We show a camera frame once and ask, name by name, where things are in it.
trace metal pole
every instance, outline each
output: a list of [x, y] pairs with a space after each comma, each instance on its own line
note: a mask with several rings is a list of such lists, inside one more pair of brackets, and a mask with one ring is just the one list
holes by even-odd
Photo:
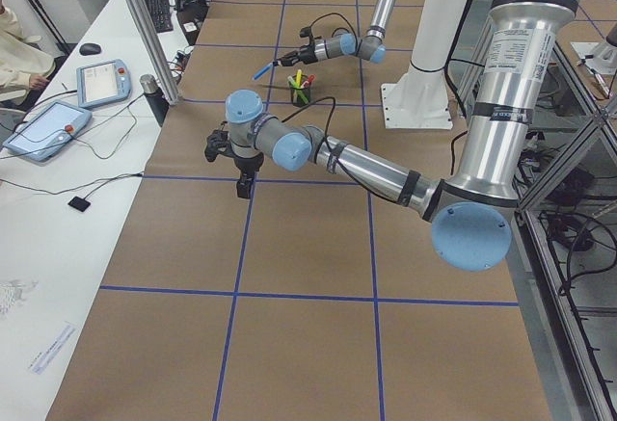
[[156, 35], [154, 24], [150, 19], [148, 9], [146, 8], [146, 2], [144, 0], [125, 1], [133, 16], [133, 21], [135, 21], [137, 30], [142, 37], [146, 51], [150, 56], [156, 76], [161, 83], [161, 90], [165, 94], [170, 105], [175, 105], [179, 101], [179, 92], [172, 72], [169, 69], [167, 59], [165, 58], [163, 47], [161, 47], [161, 42]]

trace label sticker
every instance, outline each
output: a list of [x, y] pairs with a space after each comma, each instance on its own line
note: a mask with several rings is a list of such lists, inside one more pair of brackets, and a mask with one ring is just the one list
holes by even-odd
[[521, 74], [532, 37], [532, 29], [496, 31], [484, 72]]
[[197, 31], [197, 25], [193, 21], [184, 23], [184, 31], [186, 31], [187, 33], [192, 33], [193, 31]]
[[537, 31], [536, 34], [538, 34], [538, 37], [542, 37], [542, 42], [540, 44], [538, 62], [533, 70], [533, 77], [531, 79], [537, 82], [542, 82], [544, 79], [544, 74], [547, 71], [547, 66], [549, 65], [550, 54], [552, 53], [552, 47], [554, 46], [555, 36], [549, 31]]
[[49, 366], [49, 363], [56, 357], [58, 352], [65, 346], [68, 339], [75, 332], [75, 327], [67, 323], [65, 328], [62, 330], [60, 335], [54, 340], [54, 342], [49, 346], [49, 348], [41, 352], [37, 355], [34, 361], [30, 364], [30, 371], [36, 373], [37, 375], [41, 375], [43, 371]]

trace pen holder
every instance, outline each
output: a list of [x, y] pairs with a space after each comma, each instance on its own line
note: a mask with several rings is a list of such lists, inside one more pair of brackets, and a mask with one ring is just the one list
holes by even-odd
[[[303, 75], [300, 79], [300, 86], [302, 86], [305, 81], [307, 81], [307, 76]], [[306, 87], [301, 87], [297, 89], [294, 85], [289, 82], [289, 93], [291, 95], [291, 104], [293, 106], [305, 106], [310, 103], [310, 84]]]

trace table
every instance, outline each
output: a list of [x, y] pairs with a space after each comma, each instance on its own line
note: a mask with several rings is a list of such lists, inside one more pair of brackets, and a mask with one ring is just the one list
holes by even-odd
[[[433, 178], [465, 122], [386, 130], [380, 105], [381, 83], [408, 69], [423, 1], [397, 0], [382, 65], [303, 69], [313, 98], [337, 99], [334, 136]], [[505, 263], [457, 271], [416, 214], [317, 167], [268, 162], [246, 201], [230, 160], [205, 163], [231, 92], [290, 114], [290, 70], [252, 75], [318, 15], [365, 29], [374, 5], [214, 1], [49, 421], [550, 419]], [[329, 110], [294, 123], [323, 126]]]
[[[177, 24], [159, 39], [168, 60], [187, 46]], [[120, 58], [130, 70], [133, 91], [122, 103], [96, 109], [92, 122], [96, 126], [137, 98], [142, 93], [140, 76], [154, 71], [124, 0], [110, 0], [82, 42], [100, 44], [102, 53], [84, 57], [74, 50], [41, 99], [65, 88], [75, 89], [79, 66]], [[60, 99], [77, 103], [75, 94]], [[1, 178], [59, 191], [98, 178], [142, 171], [160, 127], [143, 98], [130, 107], [130, 113], [123, 111], [81, 137], [99, 154], [108, 155], [136, 122], [109, 159], [97, 159], [87, 146], [73, 142], [44, 165], [21, 158], [2, 159]], [[0, 154], [7, 156], [6, 150]], [[80, 213], [68, 207], [68, 201], [75, 195], [86, 195], [94, 186], [49, 196], [0, 184], [0, 281], [37, 283], [24, 294], [25, 301], [0, 315], [0, 419], [38, 421], [47, 414], [139, 185], [139, 178], [109, 183], [92, 195], [92, 206]], [[66, 344], [48, 366], [40, 374], [29, 370], [63, 330], [68, 333]]]

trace blue pen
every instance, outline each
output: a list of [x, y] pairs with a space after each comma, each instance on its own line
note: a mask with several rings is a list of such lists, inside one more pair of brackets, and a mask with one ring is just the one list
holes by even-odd
[[268, 72], [273, 66], [276, 66], [278, 63], [277, 62], [272, 62], [269, 63], [268, 65], [264, 66], [262, 69], [260, 69], [255, 76], [253, 76], [253, 80], [256, 81], [257, 79], [259, 79], [261, 76], [263, 76], [266, 72]]

